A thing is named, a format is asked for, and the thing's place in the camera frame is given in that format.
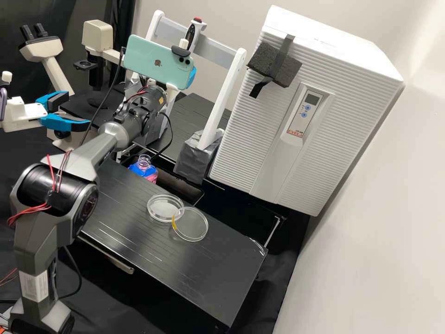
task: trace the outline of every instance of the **white frame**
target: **white frame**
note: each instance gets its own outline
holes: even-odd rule
[[[155,42],[157,37],[167,39],[173,43],[178,43],[185,36],[188,28],[167,17],[161,10],[153,14],[152,21],[147,30],[146,39]],[[243,48],[235,50],[229,46],[219,43],[203,34],[199,35],[193,53],[210,60],[228,69],[226,78],[221,86],[218,97],[216,98],[212,112],[205,124],[203,134],[199,140],[197,148],[204,150],[213,141],[221,137],[224,130],[217,129],[224,109],[227,104],[231,89],[236,81],[238,73],[245,64],[247,51]],[[167,107],[167,114],[171,111],[173,103]]]

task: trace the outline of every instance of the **black foam block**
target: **black foam block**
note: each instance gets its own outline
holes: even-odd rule
[[[285,55],[281,66],[276,71],[276,74],[273,75],[271,74],[271,68],[279,52],[279,49],[263,42],[256,49],[247,66],[266,77],[271,77],[273,82],[281,87],[289,87],[302,63],[289,55]]]

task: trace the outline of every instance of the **plastic bottle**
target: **plastic bottle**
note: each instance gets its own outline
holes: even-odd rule
[[[142,176],[144,179],[156,184],[156,180],[158,179],[158,171],[150,163],[149,155],[141,154],[138,161],[130,165],[128,169]]]

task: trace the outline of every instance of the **white label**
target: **white label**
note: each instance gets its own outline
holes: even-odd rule
[[[19,271],[22,296],[35,302],[41,302],[48,297],[48,272],[33,276]]]

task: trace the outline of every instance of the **white wall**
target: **white wall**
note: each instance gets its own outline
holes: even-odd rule
[[[445,332],[445,3],[428,9],[395,55],[407,88],[305,244],[274,334]]]
[[[133,33],[145,37],[153,12],[161,9],[167,17],[184,26],[200,16],[208,24],[207,36],[233,48],[244,47],[251,57],[267,11],[278,5],[336,28],[375,42],[390,59],[409,42],[407,32],[416,29],[414,22],[428,9],[428,1],[413,0],[138,0]],[[188,89],[215,101],[227,71],[199,56],[193,56],[197,77]],[[405,64],[399,66],[404,74]],[[244,77],[240,74],[228,102],[231,109]]]

